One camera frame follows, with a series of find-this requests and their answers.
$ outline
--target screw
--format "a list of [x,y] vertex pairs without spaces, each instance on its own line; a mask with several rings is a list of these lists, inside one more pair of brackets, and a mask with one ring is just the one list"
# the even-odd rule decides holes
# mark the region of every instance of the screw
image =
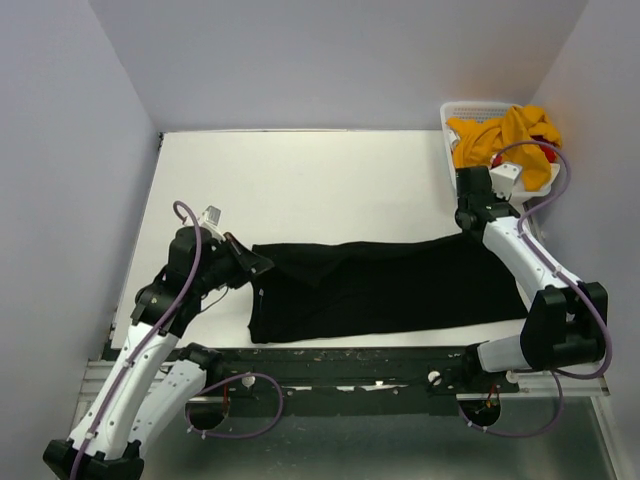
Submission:
[[256,383],[256,377],[254,376],[244,377],[242,379],[242,385],[244,385],[247,388],[250,388],[254,383]]

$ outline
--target black cloth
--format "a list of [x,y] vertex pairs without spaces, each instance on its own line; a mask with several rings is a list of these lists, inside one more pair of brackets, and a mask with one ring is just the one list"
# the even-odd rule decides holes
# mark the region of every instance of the black cloth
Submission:
[[254,343],[459,327],[524,318],[515,280],[458,234],[415,244],[255,245]]

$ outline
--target bolt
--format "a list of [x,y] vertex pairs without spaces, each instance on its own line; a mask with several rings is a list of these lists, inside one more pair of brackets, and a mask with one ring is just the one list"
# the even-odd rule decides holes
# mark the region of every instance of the bolt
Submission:
[[442,375],[440,375],[440,372],[437,370],[431,370],[429,375],[427,375],[427,380],[429,380],[429,383],[433,386],[437,386],[442,383],[442,378],[440,378],[441,376]]
[[251,388],[251,386],[256,383],[256,377],[251,376],[251,377],[244,377],[242,379],[242,384],[247,387],[247,388]]

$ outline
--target white basket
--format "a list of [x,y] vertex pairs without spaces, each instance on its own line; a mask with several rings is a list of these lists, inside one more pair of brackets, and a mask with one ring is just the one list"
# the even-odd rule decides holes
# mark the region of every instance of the white basket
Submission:
[[[451,154],[451,146],[449,144],[449,132],[452,130],[447,125],[450,118],[461,118],[463,120],[475,119],[476,122],[482,123],[485,120],[494,117],[503,117],[513,103],[501,102],[447,102],[440,107],[440,121],[442,122],[442,135],[444,138],[445,150],[447,152],[447,165],[449,167],[449,175],[451,176],[451,184],[456,190],[456,169],[453,165],[453,156]],[[520,204],[526,202],[533,197],[544,197],[551,191],[551,184],[558,176],[560,164],[551,164],[551,180],[537,192],[528,192],[524,189],[522,180],[518,180],[513,188],[510,198],[511,203]]]

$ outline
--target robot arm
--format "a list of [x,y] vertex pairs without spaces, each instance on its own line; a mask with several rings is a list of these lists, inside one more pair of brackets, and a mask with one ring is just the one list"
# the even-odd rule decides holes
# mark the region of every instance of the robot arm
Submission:
[[520,335],[468,348],[469,375],[482,371],[552,370],[602,359],[603,333],[568,282],[585,293],[606,321],[605,289],[599,283],[582,282],[528,235],[529,242],[548,262],[533,253],[518,231],[518,212],[494,195],[486,167],[459,169],[457,176],[456,222],[502,260],[531,301]]
[[[240,288],[273,266],[230,233],[221,235],[216,211],[209,207],[196,227],[201,255],[186,294],[182,290],[196,257],[194,227],[176,232],[167,265],[136,295],[125,345],[89,412],[66,441],[49,443],[44,460],[60,479],[137,480],[149,444],[207,380],[214,383],[217,355],[192,344],[147,396],[159,367],[200,313],[202,298],[225,286]],[[173,316],[159,327],[159,319],[179,298]]]

